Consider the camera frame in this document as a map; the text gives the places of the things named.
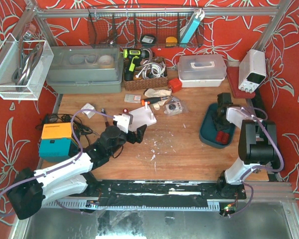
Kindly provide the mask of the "white peg board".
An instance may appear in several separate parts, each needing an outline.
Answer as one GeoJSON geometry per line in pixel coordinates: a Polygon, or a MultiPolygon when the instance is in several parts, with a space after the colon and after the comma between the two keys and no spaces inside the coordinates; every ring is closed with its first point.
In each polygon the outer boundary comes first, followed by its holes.
{"type": "Polygon", "coordinates": [[[157,123],[155,115],[148,105],[132,110],[129,114],[133,116],[132,124],[129,125],[130,131],[136,131],[137,128],[145,124],[150,126],[157,123]]]}

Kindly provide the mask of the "teal plastic tray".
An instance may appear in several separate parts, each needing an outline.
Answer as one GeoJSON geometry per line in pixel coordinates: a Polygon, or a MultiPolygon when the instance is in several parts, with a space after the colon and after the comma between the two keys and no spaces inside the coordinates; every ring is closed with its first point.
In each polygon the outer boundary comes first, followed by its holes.
{"type": "Polygon", "coordinates": [[[216,136],[217,136],[218,131],[216,130],[216,127],[213,123],[212,115],[214,113],[216,113],[217,106],[218,106],[217,103],[212,103],[209,105],[209,107],[205,113],[205,117],[202,121],[202,125],[199,130],[199,139],[201,142],[203,142],[211,147],[214,147],[217,149],[223,149],[231,144],[231,142],[233,140],[234,133],[235,133],[236,126],[234,124],[230,124],[229,129],[223,130],[224,133],[229,134],[228,142],[226,144],[216,141],[216,136]]]}

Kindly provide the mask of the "red handled ratchet wrench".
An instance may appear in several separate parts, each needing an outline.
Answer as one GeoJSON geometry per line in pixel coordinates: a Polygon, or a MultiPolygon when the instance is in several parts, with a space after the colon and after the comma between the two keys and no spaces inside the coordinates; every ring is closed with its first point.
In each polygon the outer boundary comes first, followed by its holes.
{"type": "Polygon", "coordinates": [[[108,122],[107,116],[106,116],[106,111],[104,108],[101,109],[101,113],[103,113],[104,121],[105,121],[105,126],[108,127],[110,124],[108,122]]]}

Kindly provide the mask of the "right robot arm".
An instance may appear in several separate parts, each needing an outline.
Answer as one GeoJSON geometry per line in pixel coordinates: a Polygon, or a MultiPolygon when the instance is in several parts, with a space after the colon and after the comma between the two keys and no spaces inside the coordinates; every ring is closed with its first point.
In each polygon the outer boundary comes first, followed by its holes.
{"type": "Polygon", "coordinates": [[[230,93],[217,95],[217,109],[212,120],[216,129],[215,140],[223,145],[230,139],[225,130],[232,125],[240,129],[238,158],[217,179],[217,191],[221,196],[238,193],[244,179],[268,163],[282,166],[277,153],[276,125],[258,118],[243,106],[233,104],[230,93]]]}

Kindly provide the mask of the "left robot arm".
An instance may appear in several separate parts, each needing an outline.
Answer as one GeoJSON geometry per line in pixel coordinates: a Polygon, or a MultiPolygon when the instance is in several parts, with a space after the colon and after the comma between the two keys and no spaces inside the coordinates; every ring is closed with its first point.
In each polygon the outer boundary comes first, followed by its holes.
{"type": "Polygon", "coordinates": [[[20,171],[6,193],[17,218],[28,219],[43,205],[63,197],[93,193],[96,180],[91,171],[107,163],[126,142],[141,143],[146,128],[144,124],[124,132],[111,125],[77,155],[48,168],[20,171]]]}

